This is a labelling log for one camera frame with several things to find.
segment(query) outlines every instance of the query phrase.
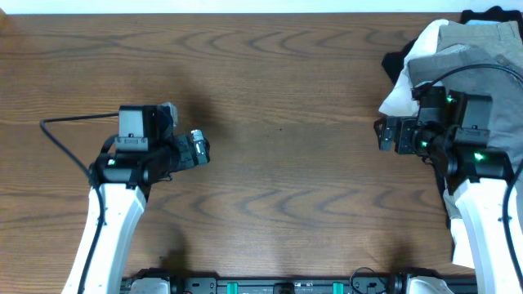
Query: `tabletop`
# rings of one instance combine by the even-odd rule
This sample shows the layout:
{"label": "tabletop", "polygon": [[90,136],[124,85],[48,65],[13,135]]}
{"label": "tabletop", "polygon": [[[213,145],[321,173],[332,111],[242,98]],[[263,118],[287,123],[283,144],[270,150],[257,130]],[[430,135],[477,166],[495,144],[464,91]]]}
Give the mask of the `tabletop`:
{"label": "tabletop", "polygon": [[[433,170],[380,152],[381,66],[456,14],[8,16],[0,24],[0,292],[59,292],[87,179],[42,118],[178,108],[212,161],[151,190],[125,270],[342,276],[451,264]],[[89,164],[114,118],[51,131]]]}

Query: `green connector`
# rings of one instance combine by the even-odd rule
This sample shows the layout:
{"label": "green connector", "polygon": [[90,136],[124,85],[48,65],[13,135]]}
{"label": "green connector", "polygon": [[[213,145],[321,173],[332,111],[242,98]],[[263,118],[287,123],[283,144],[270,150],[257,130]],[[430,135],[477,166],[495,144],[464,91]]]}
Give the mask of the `green connector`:
{"label": "green connector", "polygon": [[333,283],[333,293],[343,294],[343,283]]}
{"label": "green connector", "polygon": [[238,294],[238,283],[227,283],[227,294]]}

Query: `fabric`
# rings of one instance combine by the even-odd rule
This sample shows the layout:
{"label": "fabric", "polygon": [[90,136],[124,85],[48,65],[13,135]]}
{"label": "fabric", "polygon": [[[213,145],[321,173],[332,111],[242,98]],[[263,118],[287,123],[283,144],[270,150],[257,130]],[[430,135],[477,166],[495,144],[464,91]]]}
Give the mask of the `fabric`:
{"label": "fabric", "polygon": [[[410,60],[431,56],[436,53],[438,43],[438,33],[442,25],[448,25],[448,20],[432,21],[419,35],[418,40],[414,43],[412,50],[405,57],[404,65]],[[412,101],[410,89],[412,83],[409,79],[409,71],[406,66],[401,70],[398,82],[394,86],[391,94],[383,101],[379,111],[386,115],[410,116],[418,111],[418,104]]]}
{"label": "fabric", "polygon": [[405,57],[409,54],[416,41],[417,39],[408,42],[400,52],[390,52],[383,57],[382,67],[385,69],[385,72],[393,83],[398,82],[400,72],[404,68],[403,62]]}
{"label": "fabric", "polygon": [[[484,13],[475,13],[467,10],[461,14],[460,24],[485,25],[497,22],[514,20],[518,23],[518,30],[523,38],[523,18],[519,11],[504,11],[501,7],[492,7]],[[409,42],[400,52],[390,52],[383,57],[382,67],[393,83],[398,81],[401,70],[404,68],[404,59],[416,40]]]}
{"label": "fabric", "polygon": [[519,11],[504,11],[501,7],[496,6],[490,8],[483,13],[475,13],[474,11],[466,10],[461,14],[460,24],[466,24],[470,20],[494,20],[494,21],[511,21],[517,22],[520,38],[523,39],[523,17]]}
{"label": "fabric", "polygon": [[450,234],[454,241],[452,263],[474,269],[471,244],[468,241],[467,228],[462,218],[450,220]]}
{"label": "fabric", "polygon": [[464,25],[449,22],[440,27],[437,51],[462,44],[483,48],[491,56],[502,55],[523,68],[521,37],[517,22],[509,21],[491,25]]}

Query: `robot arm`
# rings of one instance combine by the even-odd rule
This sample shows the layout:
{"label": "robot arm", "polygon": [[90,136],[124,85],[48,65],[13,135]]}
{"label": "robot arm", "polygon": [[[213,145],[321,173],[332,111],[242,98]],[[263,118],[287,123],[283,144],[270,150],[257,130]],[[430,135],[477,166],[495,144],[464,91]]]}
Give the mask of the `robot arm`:
{"label": "robot arm", "polygon": [[[381,150],[396,143],[398,154],[429,158],[445,178],[463,216],[479,293],[521,293],[503,227],[503,195],[515,175],[507,154],[487,148],[490,96],[468,95],[443,87],[414,89],[415,117],[385,117],[375,122]],[[523,260],[521,227],[512,191],[508,215],[512,241]]]}
{"label": "robot arm", "polygon": [[[118,135],[105,142],[90,166],[97,185],[89,193],[86,227],[62,293],[119,293],[132,235],[151,185],[210,160],[209,144],[200,130],[192,131],[191,137],[173,135],[177,111],[170,103],[123,105],[118,124]],[[102,213],[97,192],[105,206]],[[100,219],[104,224],[96,235]]]}

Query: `wire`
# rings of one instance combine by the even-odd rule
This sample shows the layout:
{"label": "wire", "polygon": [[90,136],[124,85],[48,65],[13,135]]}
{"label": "wire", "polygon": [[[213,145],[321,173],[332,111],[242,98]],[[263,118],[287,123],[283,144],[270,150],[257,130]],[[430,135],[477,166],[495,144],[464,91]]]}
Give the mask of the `wire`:
{"label": "wire", "polygon": [[[351,277],[349,278],[349,286],[351,286],[352,290],[353,290],[354,292],[358,293],[358,294],[366,294],[366,293],[363,293],[363,292],[361,292],[360,290],[358,290],[358,289],[357,289],[356,287],[354,287],[354,285],[352,284],[352,279],[353,279],[353,278],[355,277],[355,275],[356,275],[359,271],[361,271],[361,270],[369,270],[369,271],[373,272],[373,274],[376,274],[376,272],[375,272],[373,269],[371,269],[371,268],[369,268],[369,267],[366,267],[366,266],[362,266],[362,267],[360,267],[359,269],[356,269],[355,271],[352,272]],[[383,293],[387,292],[387,290],[388,290],[388,285],[387,285],[387,283],[385,283],[385,281],[383,281],[382,278],[380,278],[380,277],[376,277],[376,278],[378,278],[378,280],[379,280],[380,282],[382,282],[383,286],[385,287],[385,290],[383,290],[383,291],[381,291],[381,292],[377,292],[376,294],[383,294]]]}
{"label": "wire", "polygon": [[89,248],[89,253],[87,254],[87,259],[85,261],[85,264],[83,266],[82,270],[82,276],[80,277],[80,282],[78,284],[78,294],[83,293],[83,290],[85,288],[85,281],[87,278],[87,272],[89,271],[89,266],[91,265],[92,256],[94,255],[96,245],[98,243],[98,238],[100,237],[101,228],[105,223],[105,204],[104,199],[101,197],[101,191],[100,191],[100,185],[98,184],[98,179],[95,178],[94,175],[92,175],[88,169],[83,165],[80,160],[74,156],[71,151],[69,151],[63,144],[61,144],[58,139],[56,139],[47,129],[46,123],[54,123],[54,122],[68,122],[68,121],[74,121],[74,120],[83,120],[83,119],[92,119],[92,118],[108,118],[108,117],[114,117],[118,116],[118,113],[113,114],[97,114],[97,115],[86,115],[86,116],[77,116],[77,117],[70,117],[70,118],[46,118],[40,121],[40,128],[42,129],[43,133],[46,134],[46,136],[55,143],[58,148],[60,148],[62,151],[64,151],[65,154],[71,158],[78,167],[82,170],[82,172],[86,175],[86,177],[89,179],[89,182],[92,185],[92,188],[96,191],[96,196],[98,197],[98,204],[100,205],[100,215],[98,216],[98,224],[96,224],[96,231],[95,235],[92,239],[91,247]]}
{"label": "wire", "polygon": [[514,249],[512,234],[510,231],[510,227],[508,226],[508,222],[511,219],[511,217],[508,215],[508,200],[510,199],[512,189],[514,189],[514,185],[516,184],[517,179],[520,177],[521,170],[523,170],[523,160],[521,160],[520,165],[517,167],[516,173],[514,174],[514,177],[508,183],[507,189],[505,190],[502,205],[503,213],[501,218],[503,221],[503,229],[505,231],[505,239],[507,240],[508,252],[510,253],[510,257],[512,258],[512,263],[514,264],[514,270],[516,271],[517,280],[520,282],[520,287],[523,288],[523,274],[521,274],[521,267],[519,262],[517,262],[516,250]]}
{"label": "wire", "polygon": [[492,65],[492,64],[466,65],[466,66],[459,67],[457,69],[452,69],[451,71],[449,71],[448,73],[443,74],[442,76],[440,76],[439,78],[435,79],[434,81],[429,82],[428,84],[422,85],[421,87],[425,87],[425,89],[422,92],[420,92],[419,94],[417,94],[416,97],[420,97],[420,96],[423,96],[423,95],[427,94],[428,90],[431,87],[433,87],[437,82],[441,81],[442,79],[447,78],[448,76],[451,76],[451,75],[453,75],[455,73],[462,72],[463,70],[469,70],[469,69],[499,69],[499,70],[502,70],[502,71],[504,71],[506,73],[511,74],[516,79],[518,79],[519,82],[523,82],[523,76],[521,76],[517,71],[509,69],[508,67],[505,67],[505,66],[502,66],[502,65]]}
{"label": "wire", "polygon": [[[427,91],[433,87],[437,82],[441,81],[444,78],[447,78],[450,75],[453,75],[455,73],[462,72],[463,70],[469,70],[469,69],[498,69],[502,70],[506,73],[511,74],[514,78],[518,80],[520,85],[523,84],[523,76],[521,76],[517,71],[509,69],[508,67],[502,66],[502,65],[492,65],[492,64],[478,64],[478,65],[466,65],[457,69],[453,69],[449,71],[448,73],[443,74],[442,76],[438,77],[434,81],[425,84],[425,89],[421,91],[419,94],[416,95],[416,97],[421,97],[427,93]],[[510,221],[510,217],[508,215],[508,200],[510,199],[512,189],[514,189],[514,185],[517,182],[517,178],[521,174],[521,170],[523,169],[523,159],[521,160],[516,173],[514,174],[514,178],[510,180],[507,186],[507,190],[505,191],[505,194],[503,196],[503,214],[502,214],[502,221],[503,221],[503,230],[505,231],[505,239],[507,240],[507,247],[508,252],[510,253],[510,258],[512,259],[512,264],[514,265],[514,270],[516,271],[517,280],[519,281],[521,289],[523,289],[523,273],[521,272],[521,267],[519,262],[517,261],[517,255],[516,250],[514,249],[514,242],[512,241],[512,233],[510,231],[510,227],[508,226],[508,222]]]}

